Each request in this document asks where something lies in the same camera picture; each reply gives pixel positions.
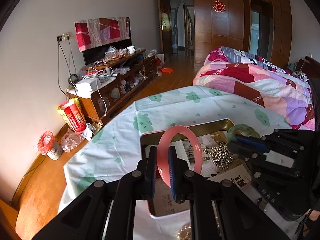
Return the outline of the person's right hand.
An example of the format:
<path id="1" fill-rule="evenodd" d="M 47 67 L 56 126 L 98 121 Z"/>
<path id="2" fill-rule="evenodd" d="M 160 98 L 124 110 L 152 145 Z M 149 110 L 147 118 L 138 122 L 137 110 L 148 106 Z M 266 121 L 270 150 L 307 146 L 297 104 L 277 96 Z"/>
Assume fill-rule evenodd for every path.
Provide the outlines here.
<path id="1" fill-rule="evenodd" d="M 305 228 L 302 239 L 320 240 L 319 211 L 311 211 L 310 215 L 306 219 Z"/>

